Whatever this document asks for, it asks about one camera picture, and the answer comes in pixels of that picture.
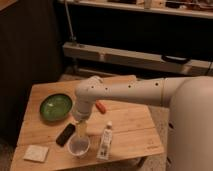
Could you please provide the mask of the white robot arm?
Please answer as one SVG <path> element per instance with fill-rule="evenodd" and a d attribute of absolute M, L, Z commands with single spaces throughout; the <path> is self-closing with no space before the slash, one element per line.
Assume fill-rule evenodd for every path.
<path fill-rule="evenodd" d="M 213 77 L 175 77 L 105 84 L 98 76 L 75 88 L 73 117 L 90 118 L 97 100 L 167 107 L 167 171 L 213 171 Z"/>

